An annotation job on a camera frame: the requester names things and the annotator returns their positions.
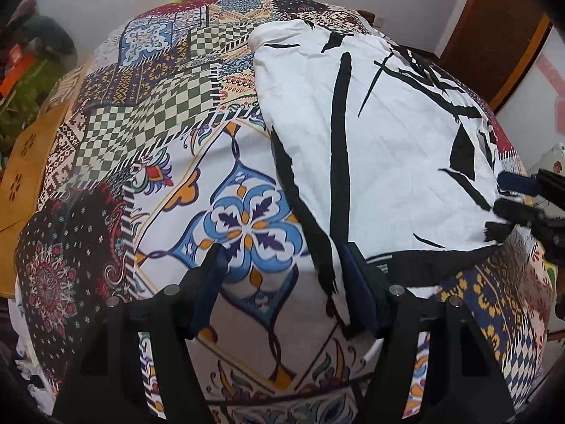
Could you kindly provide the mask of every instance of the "white cloth on floor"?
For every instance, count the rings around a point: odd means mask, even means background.
[[[485,113],[459,84],[428,64],[423,75],[410,54],[378,36],[332,34],[302,20],[263,24],[249,44],[265,122],[327,235],[332,208],[349,202],[347,238],[365,258],[494,244],[485,242],[484,228],[500,222],[492,205],[502,167]],[[332,205],[339,93],[346,94],[348,161],[336,164],[347,164],[350,199]]]

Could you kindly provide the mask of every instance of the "bed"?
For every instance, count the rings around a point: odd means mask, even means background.
[[[228,238],[230,280],[189,343],[216,422],[353,420],[374,340],[347,340],[328,315],[255,92],[250,33],[292,19],[384,37],[357,12],[311,0],[169,4],[110,34],[52,93],[70,106],[15,262],[19,333],[53,397],[109,296],[151,297]],[[525,173],[491,110],[467,91],[494,127],[505,170]],[[218,203],[243,213],[218,213]],[[431,291],[472,310],[516,408],[540,373],[556,274],[516,227],[488,259]],[[424,335],[405,417],[419,411],[427,353]],[[149,334],[139,334],[139,356],[148,407],[166,418]]]

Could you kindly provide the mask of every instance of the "metal screw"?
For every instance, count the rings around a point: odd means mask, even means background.
[[[398,284],[392,284],[389,287],[389,292],[392,293],[394,296],[402,296],[405,292],[404,287]]]
[[[461,298],[455,295],[449,297],[449,303],[455,307],[462,307],[465,304]]]
[[[180,287],[177,284],[170,284],[163,289],[163,293],[167,296],[173,296],[180,292]]]
[[[115,307],[118,304],[120,304],[120,298],[118,298],[117,296],[111,296],[106,300],[106,305],[108,307]]]

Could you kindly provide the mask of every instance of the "bedspread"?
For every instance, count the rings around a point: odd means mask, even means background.
[[[228,274],[210,325],[188,342],[216,422],[353,420],[374,340],[347,341],[327,313],[278,182],[248,46],[259,24],[295,18],[382,36],[339,6],[217,0],[153,9],[94,53],[16,250],[29,333],[54,393],[105,299],[151,297],[221,242]],[[488,106],[469,93],[495,127],[506,170],[524,172]],[[432,296],[465,300],[516,406],[541,366],[554,296],[555,270],[542,257],[515,228],[498,252]],[[428,341],[420,341],[405,416],[422,399]],[[139,353],[148,406],[166,417],[147,333]]]

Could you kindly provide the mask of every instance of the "wooden door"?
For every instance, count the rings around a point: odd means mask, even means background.
[[[499,109],[535,60],[549,29],[539,0],[467,0],[440,66]]]

